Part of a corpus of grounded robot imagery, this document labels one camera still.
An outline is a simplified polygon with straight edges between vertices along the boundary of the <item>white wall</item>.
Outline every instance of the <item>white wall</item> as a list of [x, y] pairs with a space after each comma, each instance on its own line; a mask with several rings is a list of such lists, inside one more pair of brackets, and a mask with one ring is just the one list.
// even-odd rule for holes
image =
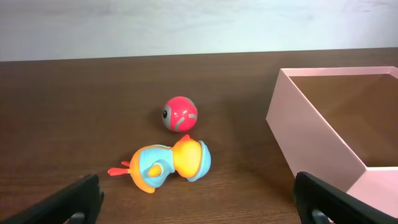
[[398, 47], [398, 0], [0, 0], [0, 60]]

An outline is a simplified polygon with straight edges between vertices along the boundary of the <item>red ball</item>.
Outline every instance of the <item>red ball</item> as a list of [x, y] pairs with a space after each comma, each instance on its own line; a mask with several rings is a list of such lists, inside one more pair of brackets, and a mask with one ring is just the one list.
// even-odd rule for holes
[[176, 96], [164, 106], [163, 123], [172, 131], [188, 131], [195, 125], [197, 119], [198, 110], [187, 97]]

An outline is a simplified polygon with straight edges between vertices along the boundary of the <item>gray eye on ball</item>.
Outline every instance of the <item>gray eye on ball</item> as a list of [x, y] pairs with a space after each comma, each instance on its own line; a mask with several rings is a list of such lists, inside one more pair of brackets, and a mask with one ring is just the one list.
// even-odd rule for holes
[[163, 117], [163, 123], [166, 125], [167, 128], [170, 130], [172, 129], [171, 127], [171, 118], [172, 118], [172, 109], [169, 105], [166, 105], [163, 109], [162, 117]]

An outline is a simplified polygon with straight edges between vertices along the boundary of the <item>toy duck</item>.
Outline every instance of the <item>toy duck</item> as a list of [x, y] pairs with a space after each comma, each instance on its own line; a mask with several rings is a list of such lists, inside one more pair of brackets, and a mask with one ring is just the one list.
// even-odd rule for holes
[[209, 171], [211, 156], [203, 141], [195, 141], [186, 134], [173, 147], [146, 146], [134, 153], [131, 162], [121, 164], [128, 168], [111, 168], [108, 174], [130, 174], [141, 190], [154, 193], [175, 171], [190, 182], [203, 177]]

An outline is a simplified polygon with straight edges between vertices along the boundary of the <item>open cardboard box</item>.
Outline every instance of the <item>open cardboard box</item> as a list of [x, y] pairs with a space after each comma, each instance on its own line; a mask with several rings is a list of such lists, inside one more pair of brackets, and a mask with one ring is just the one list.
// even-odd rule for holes
[[267, 122], [294, 175], [398, 218], [397, 68], [282, 69]]

